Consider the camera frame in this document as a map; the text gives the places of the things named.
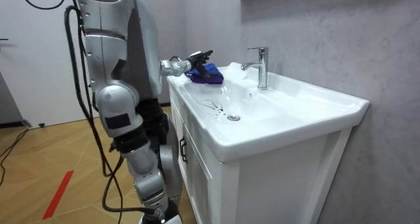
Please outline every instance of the bathroom sink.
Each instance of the bathroom sink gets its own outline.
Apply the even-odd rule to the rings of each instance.
[[[243,71],[240,66],[233,62],[220,67],[221,85],[168,77],[185,110],[214,141],[209,148],[221,162],[353,127],[369,105],[367,100],[273,73],[268,75],[268,89],[260,91],[258,70]]]

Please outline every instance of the black cable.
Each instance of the black cable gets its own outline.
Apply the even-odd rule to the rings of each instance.
[[[60,7],[62,4],[63,4],[63,2],[64,2],[64,0],[61,0],[57,5],[55,5],[55,6],[53,6],[53,7],[38,7],[37,5],[34,5],[32,2],[30,2],[29,0],[25,0],[29,5],[31,5],[32,7],[35,7],[35,8],[37,8],[37,9],[39,9],[39,10],[44,10],[44,11],[47,11],[47,10],[54,10],[54,9],[57,9],[58,7]]]
[[[83,73],[83,83],[85,85],[85,93],[86,93],[86,99],[87,99],[87,107],[89,109],[89,115],[90,115],[90,117],[93,118],[92,104],[91,104],[91,94],[89,93],[89,87],[88,87],[88,84],[89,83],[87,82],[87,75],[86,75],[85,54],[83,53],[84,46],[83,46],[83,38],[82,38],[82,27],[83,26],[79,25],[79,27],[77,29],[77,37],[79,39],[81,69],[82,69],[82,73]]]
[[[25,136],[25,134],[29,131],[29,129],[25,129],[25,131],[21,132],[16,140],[13,142],[13,144],[6,148],[6,150],[0,155],[2,157],[7,151],[9,151],[6,156],[1,160],[0,167],[3,170],[3,173],[1,174],[1,180],[0,180],[0,186],[3,184],[3,181],[5,180],[5,174],[6,174],[6,168],[3,166],[3,162],[5,162],[6,158],[9,156],[9,154],[12,152],[12,150],[15,148],[15,146],[19,143],[19,141]]]
[[[73,39],[72,39],[72,33],[71,33],[71,29],[70,29],[70,12],[71,11],[75,11],[76,14],[78,16],[81,16],[80,10],[75,7],[75,6],[69,6],[66,8],[66,12],[64,13],[64,25],[66,27],[66,34],[67,34],[67,40],[68,40],[68,46],[69,46],[69,50],[70,50],[70,58],[72,60],[72,69],[73,69],[73,78],[74,78],[74,84],[75,84],[75,90],[76,90],[76,96],[77,96],[77,101],[79,102],[79,105],[83,111],[83,114],[85,115],[95,138],[96,144],[98,145],[98,149],[101,155],[101,159],[103,159],[104,163],[106,164],[106,167],[108,168],[108,170],[110,171],[110,178],[108,180],[108,183],[106,185],[105,191],[104,191],[104,196],[102,197],[102,200],[105,199],[106,200],[106,196],[109,190],[109,186],[111,183],[111,180],[114,180],[115,185],[117,187],[120,199],[121,199],[121,205],[123,203],[123,196],[122,196],[122,192],[121,189],[119,187],[117,178],[116,178],[116,171],[119,169],[119,167],[122,164],[122,161],[119,161],[117,166],[115,167],[115,170],[113,171],[108,160],[105,157],[103,148],[102,148],[102,144],[100,142],[100,137],[98,135],[98,131],[96,130],[95,127],[95,122],[93,120],[93,118],[90,117],[85,104],[83,102],[83,99],[81,97],[81,90],[80,90],[80,85],[79,85],[79,75],[77,72],[77,62],[76,62],[76,58],[75,58],[75,51],[74,51],[74,43],[73,43]],[[119,212],[120,213],[120,218],[121,218],[121,214],[122,212],[144,212],[144,213],[148,213],[148,214],[153,214],[154,210],[149,209],[149,208],[110,208],[106,205],[106,202],[102,202],[102,207],[109,211],[109,212]]]

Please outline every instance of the black wire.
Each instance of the black wire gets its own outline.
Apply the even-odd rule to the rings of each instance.
[[[95,127],[95,122],[93,120],[93,118],[90,117],[89,113],[87,112],[87,109],[85,107],[85,104],[83,102],[83,99],[81,97],[81,90],[80,90],[80,85],[79,85],[79,75],[77,72],[77,62],[76,62],[76,58],[75,58],[75,51],[74,51],[74,43],[73,43],[73,39],[72,39],[72,33],[71,33],[71,29],[70,29],[70,12],[71,11],[75,11],[77,13],[78,16],[81,16],[80,10],[75,7],[75,6],[69,6],[66,8],[66,12],[64,13],[64,25],[66,27],[66,34],[67,34],[67,40],[68,40],[68,47],[70,50],[70,58],[72,60],[72,69],[73,69],[73,78],[74,78],[74,84],[75,84],[75,90],[76,90],[76,96],[77,96],[77,101],[79,102],[79,105],[83,111],[83,114],[85,115],[95,138],[96,144],[98,145],[98,149],[101,155],[101,159],[103,159],[103,162],[106,164],[106,167],[108,168],[108,170],[110,171],[110,178],[108,180],[108,183],[106,185],[105,191],[104,191],[104,195],[102,197],[102,207],[109,211],[109,212],[119,212],[120,213],[120,220],[121,220],[121,214],[122,212],[144,212],[144,213],[148,213],[148,214],[153,214],[154,210],[149,209],[149,208],[122,208],[122,203],[123,203],[123,195],[121,192],[121,189],[119,187],[117,178],[116,178],[116,171],[121,167],[122,161],[121,161],[121,157],[120,157],[120,161],[117,163],[117,166],[115,167],[115,170],[113,171],[107,158],[105,157],[103,148],[102,148],[102,144],[100,142],[100,137],[98,135],[98,131],[96,130]],[[115,185],[117,187],[120,199],[121,199],[121,208],[110,208],[106,205],[106,196],[109,190],[109,186],[111,183],[111,180],[114,180]]]
[[[80,49],[81,66],[82,66],[82,70],[83,70],[83,81],[84,81],[84,86],[85,86],[87,104],[88,104],[88,107],[89,107],[89,115],[93,120],[92,104],[93,104],[93,108],[95,108],[95,110],[97,112],[98,112],[98,110],[97,110],[97,107],[96,107],[95,93],[93,93],[93,95],[92,95],[93,101],[91,103],[91,98],[90,98],[90,94],[89,94],[89,87],[88,87],[88,83],[87,83],[86,65],[85,65],[86,50],[85,50],[85,46],[83,45],[83,38],[82,38],[82,33],[84,33],[84,29],[83,29],[84,23],[83,23],[83,18],[81,17],[80,10],[77,7],[77,1],[72,0],[72,2],[73,2],[73,5],[77,9],[77,12],[76,12],[76,14],[77,14],[77,25],[79,26],[77,34],[78,34],[78,42],[79,42],[79,49]],[[109,177],[111,175],[111,173],[106,173],[106,166],[105,166],[105,162],[104,162],[106,157],[105,157],[105,153],[103,151],[103,146],[102,146],[102,143],[100,142],[99,136],[95,137],[95,141],[96,141],[96,144],[98,145],[98,149],[99,149],[99,153],[100,153],[100,160],[101,160],[101,165],[102,165],[102,174],[105,177]]]
[[[54,10],[54,9],[57,9],[58,7],[60,7],[62,4],[63,4],[63,2],[64,2],[64,0],[61,0],[57,5],[55,5],[55,6],[53,6],[53,7],[38,7],[37,5],[34,5],[34,4],[32,4],[32,2],[30,2],[29,0],[25,0],[29,5],[31,5],[32,7],[35,7],[35,8],[37,8],[37,9],[39,9],[39,10],[44,10],[44,11],[47,11],[47,10]]]
[[[0,180],[0,186],[3,184],[3,181],[5,180],[5,174],[6,174],[6,168],[3,166],[3,162],[5,162],[6,158],[9,156],[9,154],[12,152],[12,150],[15,148],[15,146],[19,143],[19,141],[25,136],[25,134],[29,131],[29,129],[25,129],[25,131],[21,132],[16,140],[13,142],[13,144],[6,148],[6,150],[0,155],[2,157],[7,151],[9,151],[6,156],[1,160],[0,167],[3,170],[3,173],[1,174],[1,180]]]
[[[82,26],[80,26],[80,25],[77,29],[77,36],[79,38],[81,69],[82,69],[82,73],[83,73],[83,83],[85,85],[87,107],[89,109],[90,117],[93,118],[92,104],[91,104],[91,94],[89,93],[89,87],[88,87],[89,83],[87,82],[87,75],[86,75],[85,54],[83,53],[84,46],[83,46],[83,38],[82,38]]]

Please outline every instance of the wooden floor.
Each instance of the wooden floor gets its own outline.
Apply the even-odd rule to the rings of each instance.
[[[170,108],[164,108],[170,114]],[[105,151],[111,139],[96,121]],[[0,129],[0,153],[10,146],[24,128]],[[118,152],[108,153],[114,167]],[[5,181],[0,187],[0,223],[2,224],[116,224],[118,213],[102,209],[101,198],[107,178],[102,176],[99,152],[86,121],[54,125],[28,131],[3,164]],[[54,215],[44,219],[65,174],[74,171]],[[140,205],[133,178],[124,165],[117,173],[125,207]],[[117,189],[112,183],[108,205],[119,207]],[[184,190],[180,203],[184,224],[195,224],[188,195]],[[121,223],[137,224],[140,213],[124,213]]]

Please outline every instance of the blue cloth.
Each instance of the blue cloth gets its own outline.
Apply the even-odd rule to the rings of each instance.
[[[213,63],[207,63],[203,65],[210,78],[205,78],[200,75],[197,69],[193,69],[185,72],[185,75],[191,79],[194,83],[209,83],[209,84],[221,84],[223,83],[223,75],[217,69]]]

